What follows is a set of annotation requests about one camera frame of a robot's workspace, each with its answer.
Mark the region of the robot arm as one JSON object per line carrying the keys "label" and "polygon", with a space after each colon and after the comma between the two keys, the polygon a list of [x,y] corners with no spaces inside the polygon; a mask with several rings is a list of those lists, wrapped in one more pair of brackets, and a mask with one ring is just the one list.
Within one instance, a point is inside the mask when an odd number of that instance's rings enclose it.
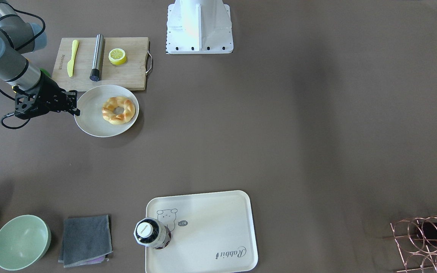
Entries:
{"label": "robot arm", "polygon": [[19,119],[28,120],[52,112],[80,115],[77,92],[66,91],[31,64],[25,53],[45,48],[45,23],[24,21],[6,0],[0,0],[0,79],[13,87],[14,112]]}

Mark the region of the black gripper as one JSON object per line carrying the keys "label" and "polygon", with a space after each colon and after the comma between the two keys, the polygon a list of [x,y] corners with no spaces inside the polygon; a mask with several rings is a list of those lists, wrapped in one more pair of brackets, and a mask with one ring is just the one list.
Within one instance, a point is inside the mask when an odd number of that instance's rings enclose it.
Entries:
{"label": "black gripper", "polygon": [[40,80],[33,88],[24,91],[15,85],[13,90],[17,93],[14,99],[14,115],[19,119],[35,118],[50,111],[64,111],[80,116],[80,109],[77,107],[78,92],[64,91],[45,73],[41,73]]}

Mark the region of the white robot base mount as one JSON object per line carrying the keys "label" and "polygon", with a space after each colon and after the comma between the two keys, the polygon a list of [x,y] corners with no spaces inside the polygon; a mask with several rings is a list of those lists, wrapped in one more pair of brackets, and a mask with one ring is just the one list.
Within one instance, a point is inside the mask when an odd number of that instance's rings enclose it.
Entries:
{"label": "white robot base mount", "polygon": [[176,0],[167,11],[167,54],[233,52],[230,7],[222,0]]}

